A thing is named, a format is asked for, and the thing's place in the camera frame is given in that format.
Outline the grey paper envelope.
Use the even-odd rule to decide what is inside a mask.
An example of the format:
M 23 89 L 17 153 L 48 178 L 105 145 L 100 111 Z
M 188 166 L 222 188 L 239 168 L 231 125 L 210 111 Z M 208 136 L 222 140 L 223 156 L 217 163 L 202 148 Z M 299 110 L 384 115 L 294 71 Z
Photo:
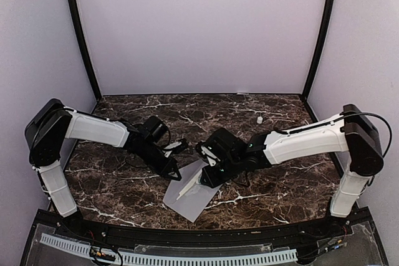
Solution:
M 197 220 L 205 207 L 209 204 L 212 198 L 214 198 L 220 189 L 220 186 L 210 188 L 202 184 L 197 184 L 179 200 L 176 200 L 176 198 L 188 180 L 207 165 L 207 163 L 199 159 L 181 168 L 181 181 L 170 181 L 163 198 L 163 203 L 167 207 L 171 208 L 185 219 L 188 219 L 190 222 L 195 222 L 195 220 Z

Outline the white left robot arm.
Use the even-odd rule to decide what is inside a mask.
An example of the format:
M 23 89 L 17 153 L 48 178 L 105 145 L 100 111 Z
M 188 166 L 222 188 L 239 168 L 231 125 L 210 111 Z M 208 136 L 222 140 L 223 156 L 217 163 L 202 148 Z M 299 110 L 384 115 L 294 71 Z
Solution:
M 156 116 L 132 124 L 123 118 L 113 120 L 78 111 L 56 98 L 50 99 L 24 130 L 32 169 L 54 209 L 65 218 L 64 229 L 75 239 L 84 238 L 88 225 L 76 216 L 80 211 L 65 178 L 68 164 L 61 161 L 64 141 L 73 140 L 75 146 L 86 141 L 123 149 L 141 158 L 160 177 L 179 181 L 181 174 L 174 155 L 187 149 L 188 142 L 182 138 L 159 145 L 161 138 L 169 134 L 168 126 Z

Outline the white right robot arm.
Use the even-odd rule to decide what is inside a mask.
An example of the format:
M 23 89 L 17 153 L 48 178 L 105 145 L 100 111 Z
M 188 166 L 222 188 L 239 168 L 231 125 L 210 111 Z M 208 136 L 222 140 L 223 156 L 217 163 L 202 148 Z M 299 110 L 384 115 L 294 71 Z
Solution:
M 330 202 L 330 214 L 318 224 L 324 237 L 342 227 L 356 200 L 369 182 L 383 169 L 388 151 L 383 150 L 377 127 L 370 121 L 385 119 L 362 112 L 356 105 L 344 105 L 342 112 L 310 125 L 255 134 L 248 142 L 225 128 L 214 131 L 195 149 L 208 162 L 201 170 L 200 183 L 216 188 L 241 173 L 253 172 L 297 158 L 327 153 L 349 154 L 338 190 Z

